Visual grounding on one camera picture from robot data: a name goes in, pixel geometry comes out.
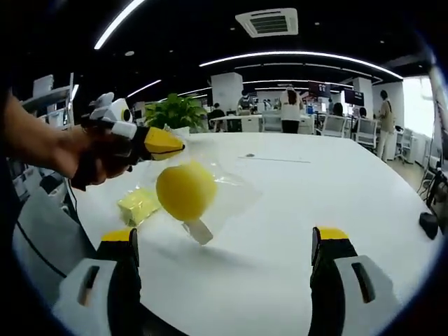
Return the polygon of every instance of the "ceiling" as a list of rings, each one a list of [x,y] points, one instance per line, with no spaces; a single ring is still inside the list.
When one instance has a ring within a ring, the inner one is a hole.
[[[15,93],[19,98],[31,95],[34,79],[54,74],[55,85],[64,85],[71,71],[75,83],[80,84],[77,109],[101,93],[114,91],[126,97],[161,79],[129,98],[130,103],[159,100],[170,92],[208,87],[210,76],[226,71],[240,73],[245,81],[309,79],[340,83],[360,76],[341,70],[344,68],[365,74],[361,76],[375,76],[374,82],[397,80],[361,64],[310,56],[251,57],[199,67],[224,57],[273,50],[344,55],[383,65],[401,76],[425,71],[422,47],[405,16],[381,6],[366,10],[326,4],[319,8],[313,1],[146,0],[100,50],[94,50],[102,32],[130,1],[108,0],[100,5],[99,1],[59,0],[51,1],[52,6],[26,11],[28,28],[21,31],[15,57]],[[235,20],[240,13],[291,7],[297,9],[298,16],[299,34],[295,36],[251,38]],[[23,15],[21,8],[16,10]],[[134,55],[126,57],[130,50]]]

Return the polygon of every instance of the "desk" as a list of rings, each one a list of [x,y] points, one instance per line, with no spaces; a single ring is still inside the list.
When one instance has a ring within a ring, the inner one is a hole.
[[[260,130],[260,120],[262,119],[262,115],[261,114],[253,114],[253,115],[227,115],[225,117],[219,117],[219,118],[214,118],[214,119],[210,119],[210,121],[220,121],[220,120],[240,120],[241,121],[241,131],[242,132],[254,132],[254,130],[256,132],[259,132]],[[248,126],[248,130],[244,129],[244,124],[249,124]],[[213,131],[216,132],[216,126],[217,123],[215,122],[215,127],[213,128]]]
[[[253,115],[227,115],[225,117],[213,118],[210,121],[219,121],[219,120],[241,120],[241,119],[261,119],[263,116],[261,114],[253,114]]]
[[[389,166],[350,139],[270,133],[192,134],[224,169],[262,192],[201,248],[159,211],[139,227],[141,303],[191,336],[307,335],[312,228],[336,226],[391,278],[406,303],[442,243],[419,227],[428,208]],[[245,157],[252,153],[255,157]],[[150,163],[103,185],[75,190],[95,247],[123,228],[116,202]],[[341,178],[350,174],[350,179]]]

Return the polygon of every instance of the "black cable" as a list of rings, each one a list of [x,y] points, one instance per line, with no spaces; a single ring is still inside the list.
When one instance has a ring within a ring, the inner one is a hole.
[[[69,185],[71,196],[73,196],[73,198],[75,199],[75,212],[78,213],[78,200],[76,199],[75,193],[71,188],[71,181],[67,181],[67,184]]]
[[[67,278],[67,275],[65,275],[64,273],[62,273],[56,266],[54,266],[51,262],[48,261],[47,258],[45,258],[43,256],[43,254],[35,247],[35,245],[33,244],[33,242],[31,241],[31,239],[27,236],[27,234],[25,233],[25,231],[23,230],[23,227],[21,226],[21,224],[19,223],[19,221],[17,221],[17,227],[19,228],[19,230],[21,231],[23,237],[25,238],[25,240],[28,242],[29,246],[33,249],[34,252],[36,252],[37,256],[42,259],[42,261],[49,266],[49,268],[51,268],[54,272],[56,272],[57,274],[59,274],[61,277],[63,278]]]

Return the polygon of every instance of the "led light strip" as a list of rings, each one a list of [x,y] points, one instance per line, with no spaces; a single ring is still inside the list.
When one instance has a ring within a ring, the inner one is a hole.
[[[279,66],[279,65],[294,65],[299,67],[321,67],[321,68],[329,68],[339,71],[345,72],[353,72],[354,74],[364,75],[366,77],[372,77],[374,79],[379,80],[379,77],[370,75],[368,73],[351,70],[347,68],[341,68],[340,66],[332,66],[332,65],[324,65],[324,64],[313,64],[313,63],[263,63],[263,64],[254,64],[254,65],[245,65],[245,66],[236,66],[234,69],[244,69],[244,68],[256,68],[256,67],[269,67],[269,66]]]
[[[352,57],[347,57],[347,56],[341,56],[341,55],[334,55],[334,54],[328,54],[325,52],[314,52],[314,51],[265,51],[265,52],[252,52],[249,54],[244,54],[244,55],[237,55],[237,56],[231,56],[231,57],[226,57],[226,58],[221,58],[221,59],[216,59],[214,61],[210,61],[210,62],[206,62],[206,63],[202,63],[199,66],[200,67],[206,67],[208,65],[212,65],[212,64],[216,64],[216,63],[221,63],[221,62],[226,62],[226,61],[231,61],[231,60],[238,60],[240,58],[248,58],[248,57],[259,57],[259,56],[273,56],[273,55],[297,55],[297,56],[316,56],[316,57],[327,57],[327,58],[333,58],[333,59],[337,59],[337,60],[343,60],[343,61],[348,61],[348,62],[352,62],[352,63],[357,63],[357,64],[362,64],[365,65],[367,67],[370,67],[372,69],[376,69],[378,71],[383,71],[389,75],[392,75],[400,80],[403,79],[402,76],[398,75],[395,72],[392,72],[388,69],[382,68],[380,66],[377,66],[375,64],[366,62],[366,61],[361,61],[360,59],[356,59],[356,58],[352,58]]]
[[[198,90],[193,90],[193,91],[188,91],[188,92],[184,92],[184,93],[179,93],[178,96],[183,96],[183,95],[188,95],[189,93],[196,93],[196,92],[201,92],[201,91],[205,91],[205,90],[210,90],[211,87],[204,87],[203,89],[198,89]],[[164,98],[159,100],[158,102],[164,102],[165,100],[167,100],[168,98]]]
[[[294,87],[294,90],[308,90],[308,87]],[[286,87],[257,87],[255,90],[286,90]]]
[[[162,81],[162,80],[159,79],[159,80],[156,80],[155,82],[152,82],[151,84],[147,84],[147,86],[143,86],[141,89],[138,89],[137,91],[134,91],[133,93],[131,93],[130,95],[128,95],[127,98],[129,98],[129,97],[135,95],[136,93],[139,93],[140,91],[145,90],[146,88],[149,88],[150,86],[153,86],[153,85],[155,85],[155,84],[157,84],[157,83],[160,83],[161,81]]]
[[[188,92],[184,92],[184,93],[179,93],[178,96],[188,95],[189,93],[196,93],[196,92],[201,92],[201,91],[210,90],[210,89],[211,89],[211,87],[204,87],[203,89],[198,89],[198,90],[188,91]]]
[[[285,87],[257,87],[255,90],[286,90]],[[294,90],[306,90],[308,91],[309,88],[308,87],[294,87]],[[330,90],[330,92],[332,93],[341,93],[339,91],[336,90]]]
[[[95,44],[95,50],[101,49],[107,39],[111,37],[112,33],[118,28],[118,26],[129,16],[130,13],[135,11],[145,0],[133,0],[123,11],[115,18],[114,21],[107,27],[106,31],[98,39]]]
[[[207,97],[207,95],[206,94],[202,94],[202,95],[200,95],[200,96],[196,96],[196,97],[193,97],[194,99],[197,99],[197,98],[204,98],[204,97]]]
[[[243,84],[255,84],[255,83],[280,83],[280,82],[298,82],[298,83],[308,83],[308,82],[316,82],[316,83],[325,83],[336,86],[344,86],[346,88],[353,88],[352,85],[347,84],[339,84],[332,82],[321,82],[319,80],[307,80],[307,79],[272,79],[272,80],[252,80],[250,82],[243,82]]]

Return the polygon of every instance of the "potted plant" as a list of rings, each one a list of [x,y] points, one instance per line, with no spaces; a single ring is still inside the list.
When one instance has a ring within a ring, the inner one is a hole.
[[[146,124],[163,129],[168,125],[178,134],[189,134],[190,129],[203,129],[207,114],[195,96],[180,97],[176,93],[167,100],[146,105]]]

